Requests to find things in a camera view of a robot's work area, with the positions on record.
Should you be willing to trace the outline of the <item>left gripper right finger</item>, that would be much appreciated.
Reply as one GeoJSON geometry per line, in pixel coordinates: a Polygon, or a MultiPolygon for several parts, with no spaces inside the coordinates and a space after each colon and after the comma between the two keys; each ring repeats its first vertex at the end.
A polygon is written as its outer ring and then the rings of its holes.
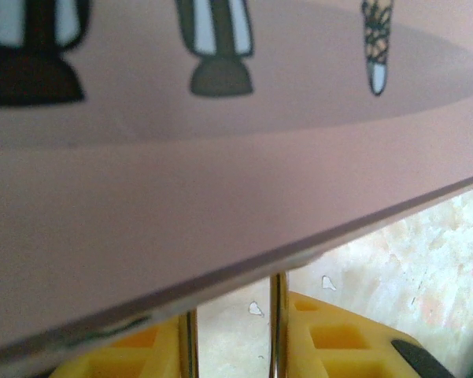
{"type": "Polygon", "coordinates": [[[286,378],[456,378],[416,339],[291,291],[286,378]]]}

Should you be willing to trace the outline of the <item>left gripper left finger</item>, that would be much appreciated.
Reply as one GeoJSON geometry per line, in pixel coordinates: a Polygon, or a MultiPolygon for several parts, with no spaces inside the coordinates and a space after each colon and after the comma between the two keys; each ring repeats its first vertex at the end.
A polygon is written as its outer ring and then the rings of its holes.
{"type": "Polygon", "coordinates": [[[65,362],[49,378],[180,378],[179,318],[65,362]]]}

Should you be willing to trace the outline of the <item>pink wedding couple tin box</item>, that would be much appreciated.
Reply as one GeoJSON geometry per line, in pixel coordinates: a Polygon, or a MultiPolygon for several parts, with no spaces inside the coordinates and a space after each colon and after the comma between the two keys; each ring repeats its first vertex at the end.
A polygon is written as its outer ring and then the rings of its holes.
{"type": "Polygon", "coordinates": [[[84,102],[0,108],[0,351],[154,320],[473,184],[473,0],[249,0],[253,93],[202,98],[175,0],[95,0],[84,102]]]}

